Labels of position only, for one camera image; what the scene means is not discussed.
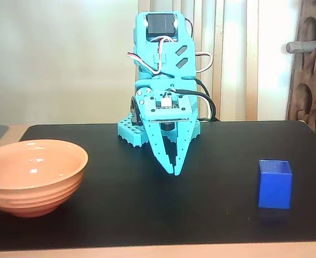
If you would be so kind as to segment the turquoise gripper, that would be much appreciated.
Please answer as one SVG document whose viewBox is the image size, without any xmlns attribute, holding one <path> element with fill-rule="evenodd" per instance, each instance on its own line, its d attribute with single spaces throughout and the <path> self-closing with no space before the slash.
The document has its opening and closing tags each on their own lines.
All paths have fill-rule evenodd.
<svg viewBox="0 0 316 258">
<path fill-rule="evenodd" d="M 198 113 L 196 96 L 178 94 L 178 90 L 196 91 L 194 80 L 180 78 L 142 79 L 135 83 L 139 115 L 154 156 L 168 174 L 179 176 L 192 139 Z M 173 168 L 156 120 L 188 120 L 177 122 L 175 166 Z"/>
</svg>

